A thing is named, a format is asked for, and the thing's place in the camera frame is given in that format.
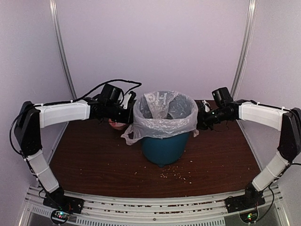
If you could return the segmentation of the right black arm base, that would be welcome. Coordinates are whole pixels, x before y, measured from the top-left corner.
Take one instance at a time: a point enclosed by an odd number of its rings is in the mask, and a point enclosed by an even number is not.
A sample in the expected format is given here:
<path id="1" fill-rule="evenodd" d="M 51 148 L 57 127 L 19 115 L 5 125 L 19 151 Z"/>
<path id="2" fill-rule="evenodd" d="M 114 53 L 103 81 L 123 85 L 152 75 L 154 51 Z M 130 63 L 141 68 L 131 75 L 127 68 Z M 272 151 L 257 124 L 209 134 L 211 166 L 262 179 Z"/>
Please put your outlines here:
<path id="1" fill-rule="evenodd" d="M 228 213 L 240 212 L 240 219 L 247 224 L 257 223 L 260 219 L 258 207 L 265 204 L 263 191 L 258 191 L 249 183 L 243 195 L 229 196 L 225 199 Z"/>

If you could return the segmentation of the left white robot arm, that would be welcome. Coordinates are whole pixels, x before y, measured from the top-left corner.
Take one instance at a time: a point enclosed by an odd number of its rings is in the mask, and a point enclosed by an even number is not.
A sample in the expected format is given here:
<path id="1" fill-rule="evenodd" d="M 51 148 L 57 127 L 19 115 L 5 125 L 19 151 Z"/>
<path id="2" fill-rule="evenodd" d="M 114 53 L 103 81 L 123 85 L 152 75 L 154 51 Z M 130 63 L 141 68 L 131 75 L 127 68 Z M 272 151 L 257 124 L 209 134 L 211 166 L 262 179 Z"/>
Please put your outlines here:
<path id="1" fill-rule="evenodd" d="M 62 195 L 60 185 L 49 164 L 44 158 L 41 144 L 41 129 L 70 121 L 102 120 L 130 124 L 133 121 L 133 104 L 136 93 L 123 92 L 122 89 L 105 84 L 101 93 L 94 97 L 82 97 L 78 100 L 53 102 L 47 104 L 23 103 L 21 111 L 12 125 L 19 147 L 19 154 L 29 165 L 33 175 L 47 193 L 49 201 L 57 209 L 67 206 L 68 200 Z"/>

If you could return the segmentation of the blue plastic trash bin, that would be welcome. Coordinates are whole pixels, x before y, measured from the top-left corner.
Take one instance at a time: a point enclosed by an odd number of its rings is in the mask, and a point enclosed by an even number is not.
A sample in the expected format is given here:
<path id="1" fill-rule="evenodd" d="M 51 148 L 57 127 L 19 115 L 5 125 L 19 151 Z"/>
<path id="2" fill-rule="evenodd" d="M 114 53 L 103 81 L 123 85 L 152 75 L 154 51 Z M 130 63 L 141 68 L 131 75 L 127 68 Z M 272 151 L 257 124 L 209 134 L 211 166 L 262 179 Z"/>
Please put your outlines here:
<path id="1" fill-rule="evenodd" d="M 187 132 L 168 138 L 144 137 L 141 140 L 142 153 L 147 160 L 162 168 L 181 158 L 189 136 Z"/>

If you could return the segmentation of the pink plastic trash bag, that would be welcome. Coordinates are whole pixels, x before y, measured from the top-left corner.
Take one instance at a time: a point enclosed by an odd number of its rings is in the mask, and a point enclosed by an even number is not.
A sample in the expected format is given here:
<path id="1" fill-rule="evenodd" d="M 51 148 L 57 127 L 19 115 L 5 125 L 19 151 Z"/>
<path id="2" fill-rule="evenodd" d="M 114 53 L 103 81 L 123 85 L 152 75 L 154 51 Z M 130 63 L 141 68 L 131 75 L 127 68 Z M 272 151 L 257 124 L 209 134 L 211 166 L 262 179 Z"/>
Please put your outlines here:
<path id="1" fill-rule="evenodd" d="M 199 135 L 198 106 L 194 99 L 178 91 L 143 94 L 133 105 L 133 122 L 121 135 L 127 145 L 145 138 L 170 138 L 183 133 Z"/>

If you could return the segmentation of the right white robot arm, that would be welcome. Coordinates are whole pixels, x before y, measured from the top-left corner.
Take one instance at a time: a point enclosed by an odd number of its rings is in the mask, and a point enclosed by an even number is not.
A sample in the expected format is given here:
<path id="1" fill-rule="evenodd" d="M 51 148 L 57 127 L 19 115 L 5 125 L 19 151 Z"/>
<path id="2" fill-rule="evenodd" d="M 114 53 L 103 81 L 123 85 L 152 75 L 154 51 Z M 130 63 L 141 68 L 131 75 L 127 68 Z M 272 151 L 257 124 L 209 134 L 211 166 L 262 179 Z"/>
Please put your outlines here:
<path id="1" fill-rule="evenodd" d="M 246 194 L 241 197 L 241 204 L 250 208 L 258 202 L 259 194 L 277 180 L 301 153 L 301 110 L 265 105 L 253 100 L 235 101 L 227 87 L 214 90 L 212 95 L 217 108 L 211 109 L 206 101 L 198 106 L 198 129 L 213 129 L 215 124 L 223 121 L 242 120 L 280 132 L 276 155 L 246 187 Z"/>

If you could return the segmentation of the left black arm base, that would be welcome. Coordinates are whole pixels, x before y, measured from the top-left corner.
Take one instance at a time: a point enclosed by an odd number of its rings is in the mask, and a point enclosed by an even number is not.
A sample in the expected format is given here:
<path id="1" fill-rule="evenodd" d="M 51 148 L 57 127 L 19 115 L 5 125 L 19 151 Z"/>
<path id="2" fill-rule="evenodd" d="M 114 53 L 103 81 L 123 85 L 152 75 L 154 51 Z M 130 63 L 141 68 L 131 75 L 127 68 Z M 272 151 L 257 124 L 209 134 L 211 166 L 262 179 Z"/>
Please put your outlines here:
<path id="1" fill-rule="evenodd" d="M 43 205 L 53 208 L 50 220 L 56 226 L 65 224 L 72 214 L 80 214 L 83 209 L 84 200 L 81 198 L 67 196 L 59 187 L 53 192 L 45 192 Z"/>

